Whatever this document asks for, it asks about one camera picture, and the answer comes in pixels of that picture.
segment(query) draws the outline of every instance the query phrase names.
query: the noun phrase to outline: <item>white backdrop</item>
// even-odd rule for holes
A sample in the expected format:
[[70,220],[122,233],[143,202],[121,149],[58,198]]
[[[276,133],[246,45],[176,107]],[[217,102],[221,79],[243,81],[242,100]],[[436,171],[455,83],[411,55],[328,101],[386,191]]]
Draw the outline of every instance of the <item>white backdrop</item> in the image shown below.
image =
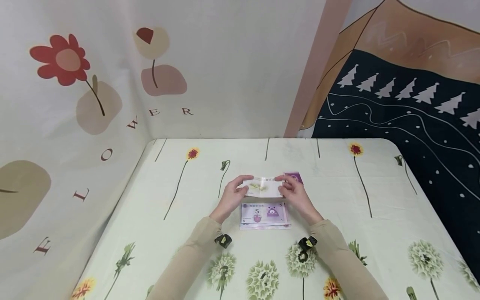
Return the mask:
[[66,299],[149,140],[282,136],[325,1],[0,10],[0,294]]

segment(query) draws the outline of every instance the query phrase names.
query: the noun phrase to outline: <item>dark blue fabric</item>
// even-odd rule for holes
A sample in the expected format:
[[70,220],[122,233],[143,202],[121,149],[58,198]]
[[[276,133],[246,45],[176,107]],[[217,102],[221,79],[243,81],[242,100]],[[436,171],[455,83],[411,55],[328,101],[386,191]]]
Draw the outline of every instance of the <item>dark blue fabric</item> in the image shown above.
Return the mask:
[[[355,64],[358,67],[353,85],[341,88],[337,83]],[[356,88],[377,72],[371,92]],[[391,96],[379,99],[374,93],[394,77]],[[439,83],[432,104],[395,98],[415,77],[411,96]],[[465,94],[454,115],[439,113],[435,108],[462,92]],[[479,107],[478,84],[399,67],[354,50],[322,106],[312,135],[312,138],[384,138],[395,143],[477,278],[480,278],[480,124],[477,130],[465,127],[460,118]]]

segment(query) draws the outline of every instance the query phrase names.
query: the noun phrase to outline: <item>black wrist clip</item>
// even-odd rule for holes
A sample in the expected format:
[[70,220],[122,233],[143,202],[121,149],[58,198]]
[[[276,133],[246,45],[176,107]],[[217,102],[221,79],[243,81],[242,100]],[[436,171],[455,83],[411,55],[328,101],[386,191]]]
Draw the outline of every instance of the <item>black wrist clip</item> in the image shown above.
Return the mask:
[[232,238],[228,234],[222,234],[215,239],[215,243],[219,244],[223,248],[227,248],[232,242]]
[[303,251],[307,251],[317,244],[316,238],[309,236],[309,238],[303,238],[299,241],[299,246]]

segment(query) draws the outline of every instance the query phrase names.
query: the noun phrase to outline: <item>person's left hand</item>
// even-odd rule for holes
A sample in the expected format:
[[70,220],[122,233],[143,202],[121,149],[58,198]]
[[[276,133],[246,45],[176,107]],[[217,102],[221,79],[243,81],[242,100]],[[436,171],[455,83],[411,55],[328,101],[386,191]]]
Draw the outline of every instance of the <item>person's left hand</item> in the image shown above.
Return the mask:
[[230,214],[239,206],[243,197],[248,191],[248,186],[243,188],[238,188],[239,185],[243,183],[244,180],[252,180],[252,175],[240,175],[234,180],[230,181],[223,191],[222,198],[220,202],[210,214],[210,218],[214,221],[222,224]]

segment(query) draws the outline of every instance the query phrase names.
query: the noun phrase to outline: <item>tablecloth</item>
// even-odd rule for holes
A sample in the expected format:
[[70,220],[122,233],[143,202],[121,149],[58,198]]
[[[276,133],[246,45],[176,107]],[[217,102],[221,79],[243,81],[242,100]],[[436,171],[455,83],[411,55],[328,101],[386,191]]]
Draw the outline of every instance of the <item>tablecloth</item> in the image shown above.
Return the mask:
[[[145,299],[230,180],[285,171],[300,173],[317,210],[339,227],[390,299],[480,298],[478,282],[408,164],[384,139],[150,142],[72,298]],[[297,255],[308,226],[290,206],[288,213],[290,229],[240,231],[234,211],[222,227],[233,242],[218,246],[186,299],[345,299],[321,261]],[[225,265],[222,277],[216,270]],[[274,288],[255,286],[261,276]]]

